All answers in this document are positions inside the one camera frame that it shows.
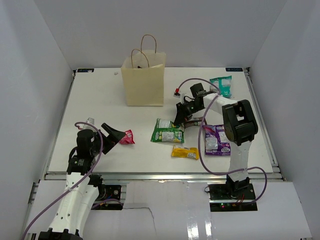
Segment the green snack packet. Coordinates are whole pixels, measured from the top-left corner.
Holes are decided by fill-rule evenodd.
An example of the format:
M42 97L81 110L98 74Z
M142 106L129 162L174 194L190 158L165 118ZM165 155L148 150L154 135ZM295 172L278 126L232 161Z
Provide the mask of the green snack packet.
M157 118L150 141L153 143L177 143L183 144L185 126L175 125L172 121Z

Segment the brown chocolate bar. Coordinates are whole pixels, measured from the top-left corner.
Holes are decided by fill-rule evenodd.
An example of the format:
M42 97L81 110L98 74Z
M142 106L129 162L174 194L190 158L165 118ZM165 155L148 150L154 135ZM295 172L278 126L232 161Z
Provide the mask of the brown chocolate bar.
M203 125L207 125L207 121L205 118L203 117L193 117L191 119L189 119L188 121L186 121L183 126L185 128L190 128L190 127L195 127L195 126L200 126L201 122L203 121Z

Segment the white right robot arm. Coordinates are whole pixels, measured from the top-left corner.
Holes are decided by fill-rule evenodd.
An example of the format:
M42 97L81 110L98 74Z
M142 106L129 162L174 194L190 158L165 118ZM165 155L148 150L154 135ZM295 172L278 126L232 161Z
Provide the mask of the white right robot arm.
M209 170L199 154L203 168L210 174L226 176L226 195L236 200L243 195L244 189L249 187L248 159L251 144L258 133L258 124L251 107L251 103L244 99L240 101L223 97L218 92L206 91L201 83L190 87L193 99L176 104L174 124L187 122L193 114L209 110L222 115L223 128L230 145L230 164L227 172L213 172Z

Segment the yellow snack bar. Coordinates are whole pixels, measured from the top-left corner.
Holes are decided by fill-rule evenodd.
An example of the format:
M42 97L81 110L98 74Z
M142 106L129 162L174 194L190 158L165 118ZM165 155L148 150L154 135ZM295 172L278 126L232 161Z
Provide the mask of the yellow snack bar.
M174 145L171 152L171 157L198 160L199 150L196 147L187 148Z

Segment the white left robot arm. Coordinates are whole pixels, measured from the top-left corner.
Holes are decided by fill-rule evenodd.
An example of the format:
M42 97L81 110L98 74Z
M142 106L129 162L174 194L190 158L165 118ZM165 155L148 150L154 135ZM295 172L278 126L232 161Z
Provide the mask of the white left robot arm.
M59 207L40 240L81 240L91 207L105 196L106 187L100 175L93 174L102 155L107 154L126 134L106 123L101 125L108 135L90 123L80 128L76 147L69 154L66 182Z

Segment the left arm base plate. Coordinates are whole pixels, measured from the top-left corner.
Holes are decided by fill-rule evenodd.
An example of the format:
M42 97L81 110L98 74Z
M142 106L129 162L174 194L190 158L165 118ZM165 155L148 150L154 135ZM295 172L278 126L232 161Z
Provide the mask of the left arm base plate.
M98 197L96 199L96 202L101 202L106 199L121 199L121 193L122 193L122 186L117 184L98 184Z

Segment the red candy packet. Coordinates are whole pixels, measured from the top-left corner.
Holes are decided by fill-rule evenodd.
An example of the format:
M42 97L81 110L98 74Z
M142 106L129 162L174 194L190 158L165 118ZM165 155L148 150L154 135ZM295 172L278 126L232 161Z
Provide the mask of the red candy packet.
M125 131L125 136L119 141L121 145L135 144L134 135L131 129Z

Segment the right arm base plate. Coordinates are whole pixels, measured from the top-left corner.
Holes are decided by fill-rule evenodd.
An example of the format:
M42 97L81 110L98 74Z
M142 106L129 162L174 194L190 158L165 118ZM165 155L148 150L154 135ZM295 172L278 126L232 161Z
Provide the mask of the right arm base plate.
M257 203L253 185L231 193L226 184L209 184L204 191L209 194L209 205L212 213L224 212L256 212Z

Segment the beige paper bag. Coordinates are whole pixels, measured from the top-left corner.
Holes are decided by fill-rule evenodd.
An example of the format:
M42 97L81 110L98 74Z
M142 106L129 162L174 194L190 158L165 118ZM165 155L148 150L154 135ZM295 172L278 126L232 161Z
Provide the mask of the beige paper bag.
M125 91L125 101L131 107L164 105L164 75L166 53L158 51L154 40L154 49L143 49L145 34L141 38L140 48L134 48L125 59L120 70Z

